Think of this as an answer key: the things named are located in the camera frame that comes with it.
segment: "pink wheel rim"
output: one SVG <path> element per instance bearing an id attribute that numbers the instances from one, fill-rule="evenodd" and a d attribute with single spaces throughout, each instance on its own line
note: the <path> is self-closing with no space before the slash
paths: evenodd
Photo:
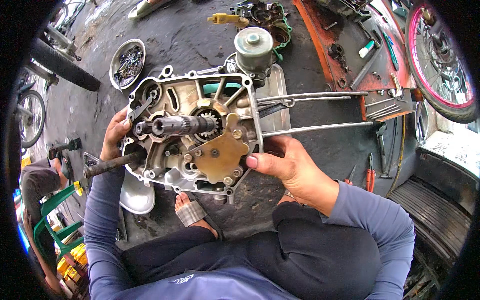
<path id="1" fill-rule="evenodd" d="M 409 32 L 408 38 L 409 38 L 409 41 L 410 41 L 410 43 L 409 43 L 410 53 L 411 53 L 411 56 L 412 56 L 412 61 L 415 65 L 415 71 L 419 75 L 420 81 L 423 84 L 423 86 L 427 89 L 427 91 L 432 96 L 435 97 L 435 99 L 437 99 L 441 103 L 443 103 L 443 104 L 445 104 L 445 105 L 447 105 L 448 107 L 451 107 L 451 108 L 466 108 L 466 107 L 469 107 L 470 105 L 473 104 L 473 93 L 471 91 L 471 85 L 469 84 L 466 76 L 465 76 L 465 85 L 467 86 L 466 95 L 468 97 L 468 100 L 465 103 L 456 104 L 456 103 L 452 103 L 450 101 L 447 101 L 447 100 L 443 99 L 442 96 L 440 96 L 432 88 L 432 86 L 428 83 L 427 78 L 425 77 L 425 74 L 423 72 L 419 71 L 419 70 L 421 70 L 421 66 L 420 66 L 420 61 L 419 61 L 418 54 L 417 54 L 417 39 L 416 39 L 416 36 L 417 36 L 418 24 L 420 23 L 421 17 L 422 17 L 421 9 L 422 9 L 422 7 L 418 7 L 418 9 L 415 11 L 415 13 L 413 15 L 413 18 L 412 18 L 412 22 L 410 22 L 410 28 L 409 28 L 409 31 L 408 31 Z"/>

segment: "blue long sleeve shirt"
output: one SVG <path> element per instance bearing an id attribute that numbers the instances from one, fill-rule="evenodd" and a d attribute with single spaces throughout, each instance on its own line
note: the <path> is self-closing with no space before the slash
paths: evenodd
<path id="1" fill-rule="evenodd" d="M 185 273 L 135 287 L 115 245 L 125 169 L 98 175 L 87 200 L 84 241 L 92 299 L 294 299 L 274 282 L 245 267 Z M 339 182 L 340 193 L 326 224 L 367 230 L 378 245 L 381 269 L 367 299 L 402 299 L 413 259 L 412 220 L 400 205 Z"/>

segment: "red pliers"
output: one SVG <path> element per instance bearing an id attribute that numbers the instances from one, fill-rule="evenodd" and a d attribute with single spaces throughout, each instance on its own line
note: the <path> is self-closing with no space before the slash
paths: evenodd
<path id="1" fill-rule="evenodd" d="M 367 170 L 367 192 L 373 192 L 375 187 L 375 170 L 373 169 L 373 153 L 368 156 L 370 166 Z"/>
<path id="2" fill-rule="evenodd" d="M 352 182 L 352 176 L 353 176 L 353 172 L 355 172 L 355 169 L 357 168 L 357 165 L 354 165 L 353 166 L 353 170 L 352 172 L 350 173 L 350 176 L 348 176 L 347 178 L 345 178 L 344 182 L 346 184 L 349 184 L 349 185 L 353 185 L 353 182 Z"/>

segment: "small sprocket gear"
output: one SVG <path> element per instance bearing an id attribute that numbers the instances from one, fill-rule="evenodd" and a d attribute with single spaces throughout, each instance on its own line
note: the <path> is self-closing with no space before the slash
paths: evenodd
<path id="1" fill-rule="evenodd" d="M 201 136 L 207 137 L 207 136 L 210 136 L 210 135 L 214 134 L 215 132 L 217 132 L 217 129 L 218 129 L 218 119 L 217 119 L 217 117 L 215 117 L 213 114 L 211 114 L 209 112 L 206 113 L 206 114 L 201 114 L 200 116 L 203 117 L 203 118 L 211 118 L 211 119 L 213 119 L 213 121 L 215 121 L 215 127 L 209 132 L 202 132 L 200 134 Z"/>

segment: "rubber mat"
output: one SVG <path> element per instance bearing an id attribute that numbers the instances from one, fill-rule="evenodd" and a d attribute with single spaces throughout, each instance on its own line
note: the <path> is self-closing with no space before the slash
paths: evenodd
<path id="1" fill-rule="evenodd" d="M 469 217 L 447 199 L 412 179 L 396 188 L 389 199 L 410 214 L 417 237 L 452 266 L 467 236 Z"/>

